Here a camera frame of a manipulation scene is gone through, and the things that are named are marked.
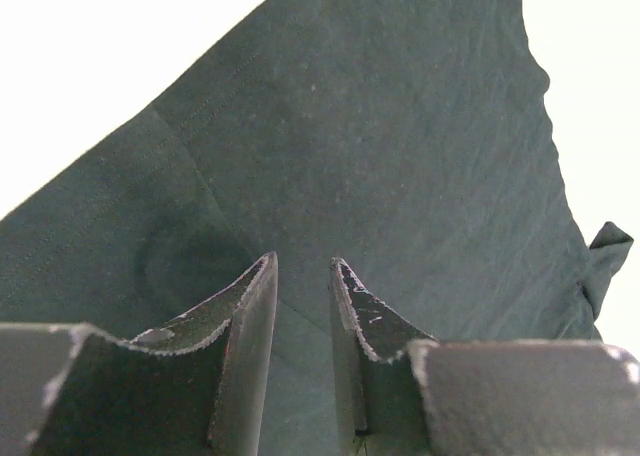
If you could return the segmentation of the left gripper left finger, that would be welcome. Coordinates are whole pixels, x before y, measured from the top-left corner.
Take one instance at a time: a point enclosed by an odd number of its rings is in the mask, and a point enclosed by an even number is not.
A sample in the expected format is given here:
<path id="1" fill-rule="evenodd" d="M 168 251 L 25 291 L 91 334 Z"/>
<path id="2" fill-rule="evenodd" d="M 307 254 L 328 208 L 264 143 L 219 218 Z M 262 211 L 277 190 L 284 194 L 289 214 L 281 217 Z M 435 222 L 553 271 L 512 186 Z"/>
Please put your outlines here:
<path id="1" fill-rule="evenodd" d="M 254 455 L 278 288 L 267 253 L 131 340 L 87 323 L 1 327 L 5 455 Z"/>

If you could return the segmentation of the black t shirt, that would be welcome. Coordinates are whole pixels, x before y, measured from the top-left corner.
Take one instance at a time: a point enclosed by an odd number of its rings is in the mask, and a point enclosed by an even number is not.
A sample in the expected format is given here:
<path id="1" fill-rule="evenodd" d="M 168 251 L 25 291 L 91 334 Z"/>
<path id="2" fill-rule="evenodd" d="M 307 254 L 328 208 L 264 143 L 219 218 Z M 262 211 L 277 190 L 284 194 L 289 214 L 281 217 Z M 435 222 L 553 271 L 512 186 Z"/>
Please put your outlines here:
<path id="1" fill-rule="evenodd" d="M 267 0 L 1 223 L 1 327 L 131 340 L 267 253 L 258 451 L 339 451 L 330 266 L 441 342 L 602 342 L 522 0 Z"/>

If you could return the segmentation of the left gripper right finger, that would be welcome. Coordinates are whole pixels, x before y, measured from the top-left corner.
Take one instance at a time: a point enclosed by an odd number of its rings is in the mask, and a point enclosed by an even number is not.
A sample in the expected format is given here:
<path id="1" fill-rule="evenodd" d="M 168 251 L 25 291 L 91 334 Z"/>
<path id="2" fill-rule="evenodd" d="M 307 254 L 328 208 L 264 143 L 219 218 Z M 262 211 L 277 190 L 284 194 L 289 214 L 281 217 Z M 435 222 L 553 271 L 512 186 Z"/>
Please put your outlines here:
<path id="1" fill-rule="evenodd" d="M 597 341 L 441 342 L 330 266 L 343 455 L 635 455 L 639 364 Z"/>

